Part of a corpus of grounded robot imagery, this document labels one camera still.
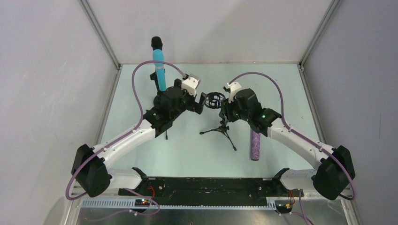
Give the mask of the purple glitter microphone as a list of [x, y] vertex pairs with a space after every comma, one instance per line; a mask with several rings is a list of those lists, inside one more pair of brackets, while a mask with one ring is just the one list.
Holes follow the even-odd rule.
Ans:
[[261, 139], [261, 134], [251, 130], [250, 159], [252, 161], [258, 161], [260, 159], [260, 139]]

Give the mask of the black microphone orange end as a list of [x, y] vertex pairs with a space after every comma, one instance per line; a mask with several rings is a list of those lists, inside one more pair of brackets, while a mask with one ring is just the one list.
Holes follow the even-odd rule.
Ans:
[[151, 47], [154, 50], [161, 50], [163, 49], [163, 43], [159, 36], [154, 36], [151, 39]]

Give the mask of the teal blue microphone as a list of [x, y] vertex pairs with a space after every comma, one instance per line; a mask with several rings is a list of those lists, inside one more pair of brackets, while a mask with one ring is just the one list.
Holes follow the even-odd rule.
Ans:
[[[153, 60], [164, 61], [164, 54], [161, 49], [153, 50]], [[164, 64], [155, 62], [154, 65], [156, 72], [156, 81], [158, 84], [159, 91], [165, 91], [167, 87], [166, 87]]]

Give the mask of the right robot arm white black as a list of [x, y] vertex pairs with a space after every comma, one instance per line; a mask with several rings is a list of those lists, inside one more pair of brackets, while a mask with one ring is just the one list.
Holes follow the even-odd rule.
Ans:
[[252, 89], [225, 88], [229, 97], [222, 102], [220, 117], [228, 122], [245, 121], [258, 134], [288, 147], [311, 165], [311, 169], [281, 170], [276, 178], [287, 190], [313, 190], [329, 200], [343, 195], [347, 187], [356, 194], [355, 171], [349, 150], [334, 148], [309, 138], [288, 124], [283, 116], [263, 108]]

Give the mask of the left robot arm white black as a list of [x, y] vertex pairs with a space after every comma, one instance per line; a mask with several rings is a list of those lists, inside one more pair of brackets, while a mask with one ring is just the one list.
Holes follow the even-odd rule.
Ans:
[[207, 95], [201, 93], [198, 102], [186, 89], [169, 87], [153, 100], [139, 122], [108, 142], [89, 147], [81, 145], [72, 165], [72, 181], [76, 181], [89, 197], [97, 197], [116, 182], [112, 165], [134, 148], [150, 141], [172, 127], [185, 111], [201, 114]]

